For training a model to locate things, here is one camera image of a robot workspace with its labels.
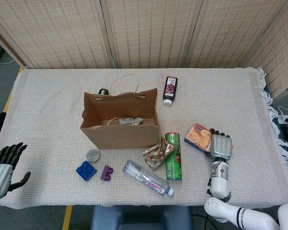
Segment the cable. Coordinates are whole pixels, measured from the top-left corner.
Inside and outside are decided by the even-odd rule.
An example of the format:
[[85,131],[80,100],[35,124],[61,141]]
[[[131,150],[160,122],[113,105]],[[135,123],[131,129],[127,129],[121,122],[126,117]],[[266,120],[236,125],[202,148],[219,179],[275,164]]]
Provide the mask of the cable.
[[192,216],[193,216],[193,217],[194,217],[194,216],[195,216],[195,217],[202,217],[202,218],[205,218],[205,219],[206,219],[206,221],[205,221],[205,230],[206,230],[207,221],[209,221],[209,222],[213,225],[213,227],[217,230],[217,227],[215,226],[215,224],[214,224],[210,219],[208,219],[208,215],[205,217],[205,216],[203,216],[203,215],[193,214]]
[[11,63],[13,63],[13,62],[15,62],[15,60],[13,60],[13,61],[11,61],[11,62],[6,62],[6,63],[0,63],[0,65],[11,64]]
[[132,126],[136,126],[137,124],[134,125],[134,123],[141,123],[142,121],[144,121],[143,118],[140,118],[140,117],[137,117],[136,119],[134,119],[133,121],[129,121],[129,120],[126,120],[125,118],[119,118],[119,117],[115,117],[115,118],[112,118],[111,120],[108,121],[108,124],[107,126],[109,126],[110,122],[113,121],[113,120],[117,120],[117,119],[122,119],[122,121],[125,121],[123,124],[122,122],[120,121],[120,124],[121,125],[132,125]]
[[282,115],[283,115],[283,112],[280,110],[280,108],[285,109],[285,110],[288,111],[288,109],[286,109],[286,108],[284,108],[284,107],[282,107],[282,106],[278,106],[277,109],[280,111],[280,113],[281,113]]
[[215,172],[215,169],[220,165],[220,163],[222,163],[224,160],[223,159],[220,159],[216,165],[216,167],[211,171],[211,174],[210,174],[210,179],[211,179],[211,176],[212,174]]

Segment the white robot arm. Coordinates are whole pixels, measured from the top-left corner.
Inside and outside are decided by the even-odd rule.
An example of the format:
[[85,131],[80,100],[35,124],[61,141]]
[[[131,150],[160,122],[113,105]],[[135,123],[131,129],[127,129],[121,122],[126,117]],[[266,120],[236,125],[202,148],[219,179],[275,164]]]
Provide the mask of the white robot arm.
[[266,213],[228,205],[215,197],[207,199],[204,208],[208,215],[218,219],[227,219],[240,229],[288,230],[288,204],[278,209],[280,226]]
[[224,202],[228,202],[231,192],[228,190],[228,161],[231,158],[231,138],[229,135],[211,132],[210,156],[213,159],[207,193]]

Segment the robotic arm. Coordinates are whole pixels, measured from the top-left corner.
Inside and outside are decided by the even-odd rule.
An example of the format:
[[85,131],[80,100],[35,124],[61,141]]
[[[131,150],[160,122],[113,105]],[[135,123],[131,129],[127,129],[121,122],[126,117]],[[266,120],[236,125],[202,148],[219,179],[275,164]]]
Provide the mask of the robotic arm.
[[210,155],[214,159],[204,208],[208,215],[219,222],[230,221],[244,230],[288,230],[288,204],[278,210],[280,226],[268,214],[251,209],[228,205],[231,192],[228,192],[228,163],[231,158],[231,138],[211,129]]
[[231,138],[229,135],[215,131],[211,132],[210,156],[212,171],[210,174],[207,193],[224,202],[228,202],[231,192],[228,191],[228,163],[231,158]]
[[20,182],[11,184],[16,164],[26,147],[27,146],[21,142],[17,145],[6,146],[0,151],[0,199],[3,198],[7,192],[23,186],[30,177],[31,173],[27,172]]

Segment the yellow floor stripe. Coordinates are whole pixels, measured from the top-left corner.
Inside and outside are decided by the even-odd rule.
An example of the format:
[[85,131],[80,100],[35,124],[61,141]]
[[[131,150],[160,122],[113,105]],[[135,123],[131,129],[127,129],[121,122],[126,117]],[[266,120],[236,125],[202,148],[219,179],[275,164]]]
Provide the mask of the yellow floor stripe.
[[69,222],[71,221],[71,216],[72,216],[72,206],[67,206],[65,210],[65,217],[62,230],[68,230]]
[[[17,75],[19,75],[22,71],[23,71],[23,68],[20,67]],[[5,104],[4,109],[3,109],[4,112],[7,112],[9,110],[9,105],[10,105],[11,98],[12,98],[12,92],[13,92],[13,89],[11,90],[9,98],[8,98],[6,104]]]

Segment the bottle cap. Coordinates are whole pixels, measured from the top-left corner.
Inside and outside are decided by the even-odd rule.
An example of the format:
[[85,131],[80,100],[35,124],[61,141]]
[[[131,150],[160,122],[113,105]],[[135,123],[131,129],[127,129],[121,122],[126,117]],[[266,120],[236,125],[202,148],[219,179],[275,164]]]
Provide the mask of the bottle cap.
[[172,101],[169,100],[169,99],[165,99],[165,100],[163,101],[163,104],[166,105],[166,106],[171,106],[171,105],[172,105]]
[[169,191],[168,191],[168,196],[172,196],[173,192],[174,192],[174,189],[170,188]]
[[89,162],[95,163],[100,159],[100,152],[96,149],[91,149],[87,152],[86,158]]

